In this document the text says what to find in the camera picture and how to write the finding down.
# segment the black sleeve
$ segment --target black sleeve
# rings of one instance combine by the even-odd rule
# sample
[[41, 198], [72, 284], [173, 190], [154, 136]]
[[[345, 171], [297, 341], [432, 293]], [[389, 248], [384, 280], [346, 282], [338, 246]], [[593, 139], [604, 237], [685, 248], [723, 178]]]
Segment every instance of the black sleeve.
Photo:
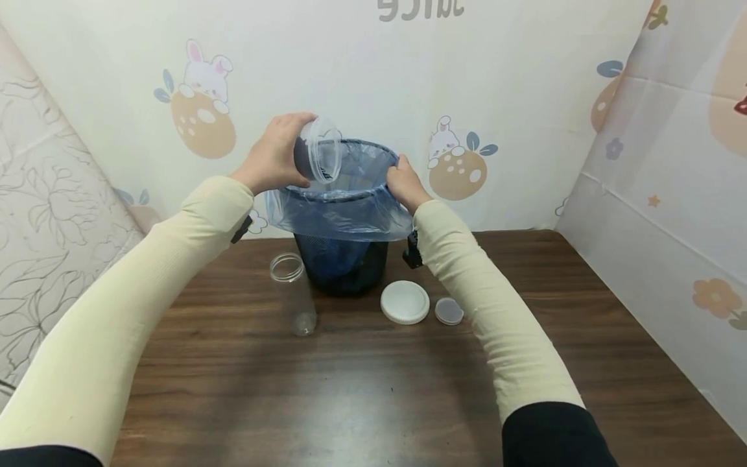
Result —
[[505, 467], [617, 467], [592, 414], [564, 402], [524, 406], [503, 425]]
[[0, 451], [0, 467], [103, 467], [92, 454], [67, 446], [34, 446]]

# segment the white lid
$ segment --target white lid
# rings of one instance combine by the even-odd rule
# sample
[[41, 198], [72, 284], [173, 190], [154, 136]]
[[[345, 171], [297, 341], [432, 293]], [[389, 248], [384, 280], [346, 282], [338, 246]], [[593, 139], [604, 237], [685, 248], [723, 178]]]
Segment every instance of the white lid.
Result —
[[300, 137], [306, 142], [316, 181], [323, 184], [334, 182], [342, 167], [341, 133], [334, 122], [326, 117], [317, 117], [303, 127]]
[[397, 324], [420, 323], [430, 310], [428, 293], [407, 280], [393, 282], [381, 293], [381, 311]]
[[448, 326], [456, 326], [465, 317], [464, 311], [459, 304], [450, 297], [441, 298], [436, 302], [436, 318]]

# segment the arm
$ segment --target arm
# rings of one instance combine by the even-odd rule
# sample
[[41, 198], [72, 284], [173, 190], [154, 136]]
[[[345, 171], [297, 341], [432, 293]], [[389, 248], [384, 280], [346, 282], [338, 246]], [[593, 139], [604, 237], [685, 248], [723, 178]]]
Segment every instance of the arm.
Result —
[[423, 189], [407, 158], [388, 174], [415, 216], [424, 264], [464, 309], [488, 356], [506, 466], [616, 466], [560, 356], [462, 220]]
[[292, 149], [314, 118], [274, 119], [230, 178], [202, 183], [70, 307], [0, 414], [0, 464], [108, 465], [148, 337], [190, 279], [228, 247], [252, 193], [308, 185]]
[[415, 212], [423, 262], [459, 303], [488, 355], [501, 421], [532, 403], [583, 407], [560, 356], [527, 305], [445, 204]]

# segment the plastic bottle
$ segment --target plastic bottle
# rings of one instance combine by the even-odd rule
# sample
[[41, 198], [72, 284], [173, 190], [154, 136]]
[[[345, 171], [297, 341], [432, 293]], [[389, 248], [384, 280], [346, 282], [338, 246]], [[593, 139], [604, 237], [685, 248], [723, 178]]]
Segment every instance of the plastic bottle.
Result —
[[270, 263], [270, 277], [288, 317], [291, 332], [309, 335], [317, 326], [317, 309], [311, 297], [309, 278], [301, 258], [295, 253], [283, 253]]

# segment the clear plastic cup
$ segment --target clear plastic cup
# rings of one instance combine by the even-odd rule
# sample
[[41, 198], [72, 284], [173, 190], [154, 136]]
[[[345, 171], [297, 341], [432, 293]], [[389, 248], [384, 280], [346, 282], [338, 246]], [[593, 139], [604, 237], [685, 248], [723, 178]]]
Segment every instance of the clear plastic cup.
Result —
[[317, 309], [301, 258], [295, 253], [277, 256], [270, 263], [270, 277], [293, 334], [303, 337], [313, 333], [317, 326]]
[[318, 117], [307, 123], [294, 148], [294, 161], [301, 175], [325, 185], [334, 182], [342, 166], [340, 139], [340, 131], [328, 118]]

